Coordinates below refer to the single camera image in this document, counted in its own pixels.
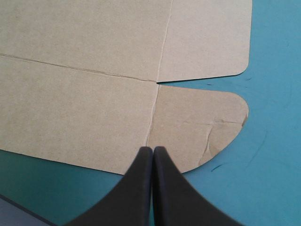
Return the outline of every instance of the flat cardboard box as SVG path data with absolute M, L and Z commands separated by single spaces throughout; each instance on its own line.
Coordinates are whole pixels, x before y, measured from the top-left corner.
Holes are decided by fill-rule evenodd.
M 233 140 L 247 105 L 156 82 L 242 72 L 251 12 L 251 0 L 1 3 L 0 148 L 123 174 L 140 146 L 165 145 L 194 169 Z

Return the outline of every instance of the black object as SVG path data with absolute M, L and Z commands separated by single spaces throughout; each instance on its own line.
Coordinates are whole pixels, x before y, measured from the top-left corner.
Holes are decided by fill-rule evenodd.
M 149 147 L 141 147 L 119 183 L 96 205 L 65 226 L 148 226 L 151 182 L 156 226 L 241 225 L 214 207 L 187 182 L 164 147 L 156 147 L 154 154 Z M 31 222 L 30 225 L 55 226 L 5 197 L 0 196 L 1 200 L 3 206 L 20 216 L 17 221 L 9 218 L 12 225 L 27 226 L 27 222 Z
M 203 198 L 182 176 L 164 147 L 153 160 L 156 226 L 240 226 Z
M 148 226 L 152 150 L 141 147 L 120 182 L 90 210 L 65 226 Z

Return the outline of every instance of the teal surface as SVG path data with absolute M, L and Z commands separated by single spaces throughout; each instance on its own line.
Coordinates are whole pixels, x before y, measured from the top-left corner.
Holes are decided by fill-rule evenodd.
M 166 85 L 234 92 L 249 105 L 238 137 L 185 173 L 192 185 L 248 226 L 300 226 L 301 1 L 253 0 L 250 63 L 241 75 Z M 88 209 L 120 178 L 0 152 L 0 193 L 57 224 Z

